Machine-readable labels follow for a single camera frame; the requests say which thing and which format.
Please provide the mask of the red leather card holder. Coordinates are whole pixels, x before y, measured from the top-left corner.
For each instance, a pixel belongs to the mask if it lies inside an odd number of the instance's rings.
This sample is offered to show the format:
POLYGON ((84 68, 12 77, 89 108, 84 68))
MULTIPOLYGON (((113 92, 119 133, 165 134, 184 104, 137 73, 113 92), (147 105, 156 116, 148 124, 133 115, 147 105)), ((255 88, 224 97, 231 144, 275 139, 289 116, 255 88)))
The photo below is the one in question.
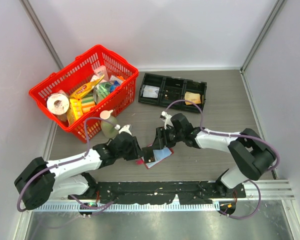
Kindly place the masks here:
POLYGON ((172 148, 165 147, 165 148, 160 149, 160 150, 154 150, 153 154, 154 154, 154 159, 155 159, 154 162, 145 162, 144 158, 142 157, 142 158, 136 160, 135 163, 139 166, 144 165, 146 167, 146 169, 150 169, 153 166, 155 166, 156 164, 163 161, 164 159, 166 159, 169 156, 173 155, 174 151, 173 151, 172 148))

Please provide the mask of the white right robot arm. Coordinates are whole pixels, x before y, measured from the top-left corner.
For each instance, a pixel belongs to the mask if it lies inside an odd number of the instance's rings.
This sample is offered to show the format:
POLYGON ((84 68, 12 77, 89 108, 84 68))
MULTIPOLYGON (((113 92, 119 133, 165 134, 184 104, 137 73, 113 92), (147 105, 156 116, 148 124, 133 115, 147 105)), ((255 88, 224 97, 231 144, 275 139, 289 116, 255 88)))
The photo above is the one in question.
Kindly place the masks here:
POLYGON ((213 131, 194 127, 182 113, 171 116, 165 111, 160 118, 164 125, 156 128, 150 153, 145 154, 145 158, 150 158, 155 150, 173 148, 179 142, 191 148, 231 154, 235 167, 226 170, 215 182, 220 197, 228 197, 236 186, 248 180, 259 180, 279 163, 279 153, 250 128, 241 132, 213 131))

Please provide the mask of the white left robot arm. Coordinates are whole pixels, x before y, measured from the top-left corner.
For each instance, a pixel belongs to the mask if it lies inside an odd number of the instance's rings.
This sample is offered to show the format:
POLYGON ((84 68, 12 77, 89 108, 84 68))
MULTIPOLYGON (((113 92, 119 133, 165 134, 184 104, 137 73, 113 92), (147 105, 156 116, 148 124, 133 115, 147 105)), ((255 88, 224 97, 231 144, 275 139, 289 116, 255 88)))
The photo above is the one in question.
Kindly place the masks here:
POLYGON ((57 189, 65 190, 62 182, 113 165, 118 159, 136 160, 143 156, 138 140, 128 132, 121 132, 106 143, 94 145, 84 153, 59 160, 45 161, 42 157, 34 158, 15 179, 19 197, 17 210, 34 210, 55 196, 57 189))

